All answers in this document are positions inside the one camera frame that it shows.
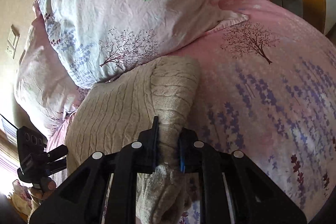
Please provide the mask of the person's left hand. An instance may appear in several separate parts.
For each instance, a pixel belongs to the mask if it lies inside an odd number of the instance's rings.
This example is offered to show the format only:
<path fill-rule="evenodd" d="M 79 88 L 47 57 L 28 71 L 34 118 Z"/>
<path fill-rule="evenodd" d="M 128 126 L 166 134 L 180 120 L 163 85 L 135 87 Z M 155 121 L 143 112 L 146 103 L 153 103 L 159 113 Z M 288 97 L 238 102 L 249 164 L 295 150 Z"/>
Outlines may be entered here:
<path fill-rule="evenodd" d="M 48 191 L 43 192 L 42 190 L 39 190 L 37 188 L 30 187 L 29 194 L 35 202 L 40 202 L 49 198 L 49 196 L 56 190 L 56 188 L 56 182 L 54 182 L 54 180 L 51 180 L 48 184 Z"/>

